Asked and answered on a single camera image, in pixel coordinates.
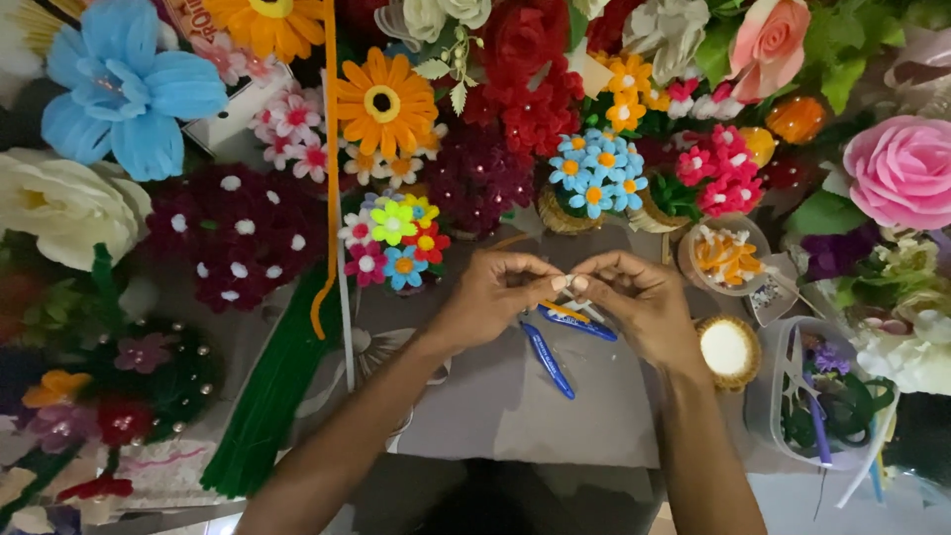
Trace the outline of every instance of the peach rose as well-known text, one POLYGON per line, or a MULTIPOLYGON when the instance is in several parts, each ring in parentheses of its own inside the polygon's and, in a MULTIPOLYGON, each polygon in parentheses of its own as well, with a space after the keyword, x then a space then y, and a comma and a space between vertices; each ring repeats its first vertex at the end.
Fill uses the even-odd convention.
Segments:
POLYGON ((792 81, 803 66, 803 39, 809 26, 804 0, 756 0, 730 46, 733 98, 762 100, 792 81))

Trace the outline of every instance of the fingernail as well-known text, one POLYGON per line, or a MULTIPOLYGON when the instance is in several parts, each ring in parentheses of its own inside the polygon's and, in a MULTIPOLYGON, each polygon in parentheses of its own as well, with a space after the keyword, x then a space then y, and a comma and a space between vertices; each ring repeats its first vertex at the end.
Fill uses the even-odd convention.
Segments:
POLYGON ((578 291, 584 291, 588 289, 588 279, 581 276, 574 277, 572 287, 578 291))
POLYGON ((566 279, 564 275, 558 275, 552 279, 552 289, 554 291, 561 291, 567 285, 568 279, 566 279))

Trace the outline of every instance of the pink rose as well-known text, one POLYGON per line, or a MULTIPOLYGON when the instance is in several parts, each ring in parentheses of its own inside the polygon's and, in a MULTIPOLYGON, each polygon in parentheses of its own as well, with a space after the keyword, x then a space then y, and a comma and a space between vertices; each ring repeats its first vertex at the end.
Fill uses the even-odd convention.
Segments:
POLYGON ((951 225, 951 123, 892 117, 852 138, 844 165, 852 201, 879 225, 951 225))
POLYGON ((803 66, 803 39, 809 26, 804 0, 756 0, 730 46, 728 79, 741 76, 733 98, 762 100, 792 81, 803 66))

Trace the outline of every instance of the finger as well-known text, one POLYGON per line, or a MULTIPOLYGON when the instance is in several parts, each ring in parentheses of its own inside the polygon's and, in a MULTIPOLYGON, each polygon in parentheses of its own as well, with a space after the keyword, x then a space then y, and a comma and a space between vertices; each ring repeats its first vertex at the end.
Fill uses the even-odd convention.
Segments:
POLYGON ((574 277, 572 290, 578 297, 590 299, 619 319, 631 315, 633 300, 617 293, 610 286, 594 277, 587 275, 574 277))
POLYGON ((534 273, 540 277, 564 275, 561 269, 527 252, 490 251, 482 255, 484 262, 496 275, 505 273, 534 273))
POLYGON ((593 256, 572 269, 574 274, 592 274, 608 268, 616 268, 631 277, 635 287, 647 289, 656 287, 670 279, 670 272, 664 267, 643 258, 638 258, 623 250, 613 250, 593 256))
POLYGON ((521 310, 535 307, 541 301, 552 301, 567 284, 564 275, 554 275, 532 281, 523 287, 509 288, 506 294, 514 306, 521 310))

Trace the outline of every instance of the hand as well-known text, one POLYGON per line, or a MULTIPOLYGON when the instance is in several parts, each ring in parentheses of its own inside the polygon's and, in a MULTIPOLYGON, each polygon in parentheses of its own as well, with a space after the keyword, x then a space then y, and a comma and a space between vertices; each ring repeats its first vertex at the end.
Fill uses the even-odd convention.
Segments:
POLYGON ((574 293, 617 318, 652 366, 709 378, 680 275, 621 250, 593 256, 572 273, 574 293))
POLYGON ((559 269, 531 254, 477 250, 425 335, 438 337, 454 354, 481 346, 498 338, 519 312, 554 299, 567 284, 559 269))

